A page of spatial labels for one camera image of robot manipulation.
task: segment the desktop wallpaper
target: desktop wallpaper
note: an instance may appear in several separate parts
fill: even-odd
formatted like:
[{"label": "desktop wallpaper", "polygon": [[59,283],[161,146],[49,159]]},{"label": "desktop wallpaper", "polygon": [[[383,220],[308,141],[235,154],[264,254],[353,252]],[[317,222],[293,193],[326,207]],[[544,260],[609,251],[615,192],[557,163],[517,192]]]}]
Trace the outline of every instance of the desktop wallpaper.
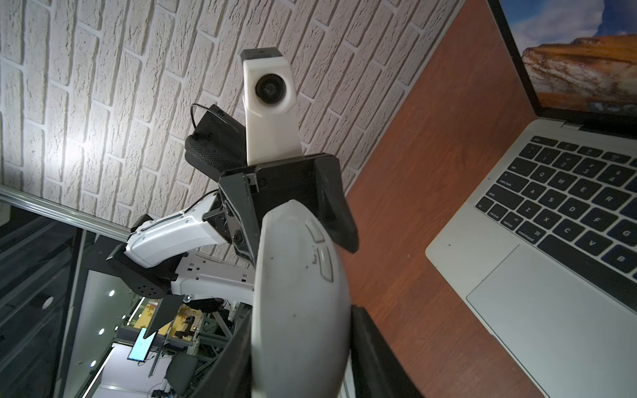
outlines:
[{"label": "desktop wallpaper", "polygon": [[637,117],[637,0],[500,0],[542,106]]}]

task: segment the laptop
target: laptop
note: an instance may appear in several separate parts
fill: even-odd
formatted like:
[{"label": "laptop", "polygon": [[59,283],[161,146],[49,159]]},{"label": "laptop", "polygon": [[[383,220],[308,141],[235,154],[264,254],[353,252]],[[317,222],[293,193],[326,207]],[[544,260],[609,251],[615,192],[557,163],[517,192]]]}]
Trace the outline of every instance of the laptop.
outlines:
[{"label": "laptop", "polygon": [[427,257],[546,396],[637,397],[637,2],[488,3],[538,118]]}]

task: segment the brick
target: brick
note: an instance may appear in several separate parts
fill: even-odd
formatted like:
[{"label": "brick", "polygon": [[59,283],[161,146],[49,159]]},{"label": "brick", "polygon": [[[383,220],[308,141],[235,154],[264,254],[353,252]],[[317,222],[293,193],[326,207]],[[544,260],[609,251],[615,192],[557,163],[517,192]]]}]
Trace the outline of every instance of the brick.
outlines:
[{"label": "brick", "polygon": [[154,21],[148,35],[148,58],[141,68],[140,85],[137,88],[135,116],[149,122],[155,108],[159,80],[164,70],[164,58],[170,43],[174,20],[163,9],[155,8]]},{"label": "brick", "polygon": [[177,9],[175,31],[168,50],[168,56],[166,57],[166,69],[176,75],[183,76],[188,64],[190,48],[193,42],[192,35],[195,31],[200,9],[201,0],[182,0],[179,4],[179,9]]},{"label": "brick", "polygon": [[64,148],[64,172],[62,174],[62,204],[77,209],[80,200],[80,182],[84,148],[77,142],[67,140]]},{"label": "brick", "polygon": [[179,95],[179,82],[164,75],[159,95],[157,109],[153,115],[153,129],[148,135],[143,165],[149,169],[159,170],[159,162],[168,139],[168,128],[175,112],[175,101]]},{"label": "brick", "polygon": [[290,16],[290,21],[285,26],[278,49],[289,62],[292,62],[295,54],[297,54],[299,43],[303,39],[308,20],[311,17],[312,10],[314,10],[314,4],[316,4],[316,0],[302,1],[296,6],[296,10]]},{"label": "brick", "polygon": [[48,78],[67,85],[75,31],[75,1],[59,0],[51,15],[48,49]]},{"label": "brick", "polygon": [[126,15],[124,46],[137,54],[143,54],[146,30],[150,22],[151,0],[131,1]]},{"label": "brick", "polygon": [[67,137],[84,142],[90,106],[90,86],[93,79],[97,37],[79,27],[75,32],[73,72],[69,98],[69,124]]},{"label": "brick", "polygon": [[104,0],[102,40],[97,50],[93,98],[106,105],[111,104],[113,97],[113,79],[120,58],[126,4],[127,0]]},{"label": "brick", "polygon": [[362,73],[367,67],[369,60],[376,49],[378,40],[385,31],[385,28],[392,16],[392,12],[381,4],[378,7],[376,14],[374,14],[374,18],[369,23],[369,29],[363,38],[362,44],[358,51],[354,54],[352,62],[345,73],[345,77],[343,77],[343,81],[338,87],[338,90],[336,91],[329,106],[330,109],[339,115],[343,113],[347,101],[350,99],[352,92],[360,81]]},{"label": "brick", "polygon": [[84,22],[93,29],[100,30],[102,23],[103,0],[79,0],[78,20]]},{"label": "brick", "polygon": [[420,0],[420,4],[418,8],[416,8],[416,12],[413,13],[412,22],[416,24],[419,28],[423,29],[425,25],[427,25],[427,21],[431,17],[431,13],[439,3],[445,3],[445,0]]},{"label": "brick", "polygon": [[308,75],[301,86],[301,91],[310,98],[314,98],[317,95],[323,77],[329,73],[328,70],[337,50],[339,50],[339,43],[343,39],[345,29],[347,29],[352,20],[356,3],[356,1],[341,1],[336,7],[329,26],[330,29],[326,32],[323,41],[321,41]]},{"label": "brick", "polygon": [[131,211],[119,204],[115,205],[115,214],[113,214],[113,222],[124,227],[128,227],[131,219]]},{"label": "brick", "polygon": [[219,44],[210,61],[203,84],[203,89],[214,96],[221,95],[221,90],[224,88],[225,75],[233,59],[247,5],[247,1],[228,0],[225,6],[225,18],[219,33]]},{"label": "brick", "polygon": [[303,120],[303,124],[301,125],[299,134],[303,141],[311,142],[311,139],[314,136],[314,132],[319,125],[321,116],[327,108],[327,104],[332,96],[332,93],[340,84],[345,70],[350,64],[352,55],[352,51],[345,46],[341,46],[336,52],[334,60],[329,66],[325,78],[323,79],[321,86],[317,92],[316,98],[310,106],[310,110],[308,110],[308,113]]},{"label": "brick", "polygon": [[[370,63],[367,66],[367,70],[363,73],[361,81],[345,106],[341,120],[336,124],[334,132],[327,140],[325,152],[333,155],[336,154],[341,147],[343,140],[346,137],[349,137],[354,121],[356,120],[356,116],[365,103],[365,100],[368,98],[372,88],[375,86],[380,72],[381,70],[376,64]],[[345,159],[341,157],[339,157],[339,159],[341,159],[342,166],[345,167]]]},{"label": "brick", "polygon": [[97,208],[97,198],[91,195],[82,193],[80,195],[80,211],[86,214],[95,215]]},{"label": "brick", "polygon": [[44,175],[53,180],[62,181],[66,108],[69,96],[66,91],[50,84],[47,97],[48,130],[45,134]]},{"label": "brick", "polygon": [[170,134],[185,139],[192,129],[190,121],[190,104],[196,101],[201,91],[201,81],[206,72],[206,65],[210,59],[213,44],[204,36],[198,34],[192,48],[192,57],[183,78],[183,89],[177,99],[175,117]]},{"label": "brick", "polygon": [[182,155],[183,145],[177,141],[168,140],[166,144],[166,151],[162,158],[161,173],[157,184],[155,184],[155,190],[153,192],[153,198],[150,201],[149,212],[156,215],[164,215],[166,209],[166,203],[168,201],[168,195],[175,179],[175,172],[179,165],[179,160]]},{"label": "brick", "polygon": [[332,19],[332,11],[334,11],[334,5],[337,2],[338,0],[319,0],[314,9],[314,18],[321,24],[329,25],[330,19]]},{"label": "brick", "polygon": [[89,112],[82,187],[84,190],[94,194],[99,193],[107,126],[108,111],[101,106],[93,104]]},{"label": "brick", "polygon": [[0,104],[3,159],[22,166],[22,72],[7,64],[0,69]]},{"label": "brick", "polygon": [[22,63],[22,0],[0,3],[0,52],[13,62]]},{"label": "brick", "polygon": [[303,35],[299,51],[296,53],[294,61],[292,61],[292,77],[294,78],[294,83],[297,85],[297,91],[303,84],[303,78],[310,68],[310,64],[319,49],[324,34],[325,31],[323,29],[319,28],[313,22],[310,22],[308,30]]},{"label": "brick", "polygon": [[239,53],[244,48],[256,48],[268,19],[271,6],[270,0],[256,0],[250,4],[243,21],[241,36],[237,44],[237,51],[225,78],[225,85],[221,91],[219,108],[232,114],[237,106],[239,97],[243,94],[243,64]]},{"label": "brick", "polygon": [[416,73],[420,70],[420,65],[433,49],[433,45],[440,36],[449,16],[453,12],[457,0],[440,1],[431,18],[427,21],[424,33],[416,42],[413,51],[410,52],[405,61],[398,80],[406,85],[410,85]]},{"label": "brick", "polygon": [[389,26],[387,26],[387,30],[374,53],[374,59],[381,65],[385,65],[389,60],[389,56],[394,51],[400,35],[407,23],[409,23],[409,17],[412,15],[416,4],[418,4],[417,0],[404,0],[398,7],[396,16],[389,22]]},{"label": "brick", "polygon": [[396,45],[396,49],[389,58],[387,67],[378,78],[374,89],[371,91],[367,102],[356,119],[355,124],[362,130],[367,129],[369,122],[376,114],[378,105],[382,102],[383,97],[385,97],[385,94],[389,90],[389,87],[391,87],[396,75],[398,74],[399,68],[403,65],[404,60],[407,58],[414,42],[416,42],[417,39],[418,34],[411,27],[407,27],[407,29],[404,30],[403,35]]},{"label": "brick", "polygon": [[115,193],[117,181],[122,171],[122,164],[117,160],[107,157],[104,162],[104,174],[99,187],[99,204],[95,216],[105,220],[112,220],[115,207]]},{"label": "brick", "polygon": [[334,126],[338,122],[338,117],[331,112],[325,112],[323,115],[323,119],[321,123],[318,125],[316,134],[314,135],[314,139],[312,140],[312,144],[308,148],[308,153],[320,153],[323,151],[323,146],[327,141],[327,137],[332,134],[332,130],[334,130]]},{"label": "brick", "polygon": [[179,162],[179,167],[177,168],[177,181],[181,181],[184,184],[190,184],[194,171],[195,168],[186,162],[186,159],[182,158]]},{"label": "brick", "polygon": [[369,27],[369,29],[367,29],[367,26],[369,25],[369,20],[374,15],[374,11],[376,11],[376,8],[387,9],[387,7],[382,4],[378,4],[378,1],[375,0],[362,0],[359,3],[358,8],[354,13],[354,17],[352,18],[350,28],[345,34],[345,40],[351,43],[354,47],[358,47],[359,44],[361,44],[362,36],[366,33],[366,31],[369,32],[374,28],[372,25]]},{"label": "brick", "polygon": [[217,31],[221,25],[221,17],[224,13],[224,5],[225,0],[204,0],[198,26],[202,32],[217,37]]},{"label": "brick", "polygon": [[157,0],[157,4],[174,13],[177,11],[179,0]]},{"label": "brick", "polygon": [[155,175],[150,174],[146,170],[140,173],[140,180],[137,184],[135,193],[135,203],[132,206],[133,220],[137,220],[144,214],[148,214],[148,205],[153,196],[153,188],[155,187]]},{"label": "brick", "polygon": [[60,203],[62,197],[62,187],[59,184],[44,180],[42,183],[42,197],[46,200]]},{"label": "brick", "polygon": [[24,18],[24,118],[44,123],[48,11],[27,2]]},{"label": "brick", "polygon": [[4,184],[7,187],[22,189],[22,170],[11,163],[4,163]]},{"label": "brick", "polygon": [[392,86],[387,93],[387,97],[385,97],[378,108],[374,119],[372,119],[369,130],[364,134],[359,144],[356,146],[348,166],[356,170],[361,168],[372,148],[376,145],[376,142],[378,142],[379,137],[387,128],[389,121],[394,114],[394,110],[403,99],[403,95],[403,89],[397,85]]},{"label": "brick", "polygon": [[44,131],[30,124],[24,125],[24,185],[22,190],[42,196],[42,159]]},{"label": "brick", "polygon": [[277,47],[279,41],[281,41],[281,36],[283,35],[283,30],[287,25],[289,17],[290,9],[282,3],[275,1],[272,4],[272,10],[270,10],[270,15],[266,22],[266,27],[263,30],[259,47]]},{"label": "brick", "polygon": [[108,121],[108,139],[106,140],[106,151],[117,157],[124,157],[126,133],[131,123],[132,104],[135,100],[140,64],[140,61],[132,55],[122,54],[115,85],[113,113]]},{"label": "brick", "polygon": [[140,175],[141,156],[146,143],[148,128],[133,120],[131,131],[126,145],[126,158],[124,158],[124,168],[117,192],[117,201],[128,206],[133,204],[135,188],[137,187],[137,177]]},{"label": "brick", "polygon": [[168,198],[168,205],[166,205],[165,214],[173,214],[180,211],[185,206],[183,203],[188,195],[188,190],[179,184],[173,184],[173,189],[170,191],[170,197]]}]

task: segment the shift key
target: shift key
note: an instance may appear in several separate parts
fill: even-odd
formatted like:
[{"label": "shift key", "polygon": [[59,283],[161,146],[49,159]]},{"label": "shift key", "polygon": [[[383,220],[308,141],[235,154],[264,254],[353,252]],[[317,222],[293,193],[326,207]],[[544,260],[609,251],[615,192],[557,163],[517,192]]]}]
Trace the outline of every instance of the shift key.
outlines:
[{"label": "shift key", "polygon": [[515,210],[517,206],[520,206],[520,203],[522,203],[522,201],[524,200],[522,196],[516,195],[513,192],[500,187],[499,185],[494,185],[493,187],[491,187],[491,189],[487,191],[487,196],[500,204],[504,204],[511,210]]}]

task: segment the wooden desk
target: wooden desk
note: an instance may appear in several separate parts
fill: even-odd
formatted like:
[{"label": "wooden desk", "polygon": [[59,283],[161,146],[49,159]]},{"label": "wooden desk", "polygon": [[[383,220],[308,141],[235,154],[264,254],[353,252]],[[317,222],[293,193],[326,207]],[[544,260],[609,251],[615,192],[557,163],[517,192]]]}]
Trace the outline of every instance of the wooden desk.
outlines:
[{"label": "wooden desk", "polygon": [[466,0],[347,197],[352,300],[428,398],[541,397],[425,257],[534,118],[487,3]]}]

